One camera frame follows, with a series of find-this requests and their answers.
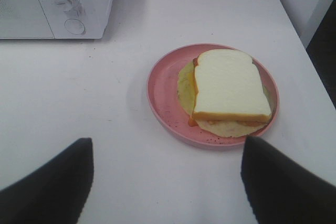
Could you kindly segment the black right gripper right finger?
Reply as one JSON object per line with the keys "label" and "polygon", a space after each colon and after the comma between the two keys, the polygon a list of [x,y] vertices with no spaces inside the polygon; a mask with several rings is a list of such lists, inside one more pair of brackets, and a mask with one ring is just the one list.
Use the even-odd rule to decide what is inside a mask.
{"label": "black right gripper right finger", "polygon": [[335,186],[263,139],[246,138],[240,174],[258,223],[335,223]]}

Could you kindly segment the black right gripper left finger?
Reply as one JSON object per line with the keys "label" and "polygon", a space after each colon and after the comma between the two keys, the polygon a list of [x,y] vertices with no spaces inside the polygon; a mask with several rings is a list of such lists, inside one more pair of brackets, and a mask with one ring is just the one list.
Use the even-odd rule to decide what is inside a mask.
{"label": "black right gripper left finger", "polygon": [[92,183],[92,139],[80,138],[1,190],[1,223],[77,223]]}

